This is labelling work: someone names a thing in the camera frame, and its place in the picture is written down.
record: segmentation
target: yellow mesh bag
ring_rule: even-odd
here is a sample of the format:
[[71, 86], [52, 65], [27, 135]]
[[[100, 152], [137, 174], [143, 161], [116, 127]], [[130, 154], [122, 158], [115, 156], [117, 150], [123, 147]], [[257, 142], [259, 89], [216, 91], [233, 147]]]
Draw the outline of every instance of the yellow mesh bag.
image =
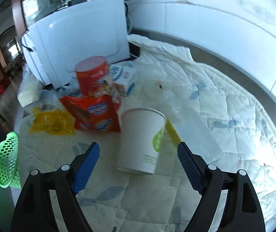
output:
[[29, 133], [47, 132], [52, 135], [74, 134], [73, 118], [67, 111], [39, 111], [34, 108], [34, 122]]

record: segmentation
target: green plastic basket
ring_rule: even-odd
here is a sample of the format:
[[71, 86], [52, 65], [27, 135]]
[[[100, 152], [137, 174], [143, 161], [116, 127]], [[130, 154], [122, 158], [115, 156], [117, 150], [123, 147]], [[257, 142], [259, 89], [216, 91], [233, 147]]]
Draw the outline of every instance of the green plastic basket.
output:
[[7, 139], [0, 143], [0, 186], [21, 188], [17, 165], [19, 137], [15, 132], [7, 134]]

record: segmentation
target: white microwave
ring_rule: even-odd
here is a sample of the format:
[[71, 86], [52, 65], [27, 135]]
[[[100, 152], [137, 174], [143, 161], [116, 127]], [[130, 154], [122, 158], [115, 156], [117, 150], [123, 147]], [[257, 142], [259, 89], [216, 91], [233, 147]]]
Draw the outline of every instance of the white microwave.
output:
[[93, 0], [56, 11], [29, 27], [27, 44], [38, 57], [26, 59], [30, 69], [41, 81], [45, 73], [43, 83], [54, 88], [67, 84], [74, 66], [90, 56], [104, 56], [109, 64], [127, 59], [124, 0]]

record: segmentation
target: blue gripper pad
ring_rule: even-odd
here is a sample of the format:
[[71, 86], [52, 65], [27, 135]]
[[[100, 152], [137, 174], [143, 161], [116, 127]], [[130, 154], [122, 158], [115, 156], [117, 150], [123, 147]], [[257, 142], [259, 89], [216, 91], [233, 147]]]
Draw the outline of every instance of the blue gripper pad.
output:
[[92, 150], [89, 152], [84, 163], [75, 174], [75, 182], [72, 186], [72, 190], [75, 194], [78, 194], [79, 191], [83, 190], [92, 174], [92, 171], [97, 163], [99, 158], [99, 145], [96, 143]]

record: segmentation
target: red snack bag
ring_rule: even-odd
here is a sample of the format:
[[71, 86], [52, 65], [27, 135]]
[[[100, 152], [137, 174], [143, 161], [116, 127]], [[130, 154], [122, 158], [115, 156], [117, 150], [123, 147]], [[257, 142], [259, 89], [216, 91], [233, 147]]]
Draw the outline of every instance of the red snack bag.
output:
[[102, 95], [99, 98], [64, 96], [60, 101], [75, 118], [76, 129], [120, 131], [116, 113], [120, 107], [118, 94], [116, 97]]

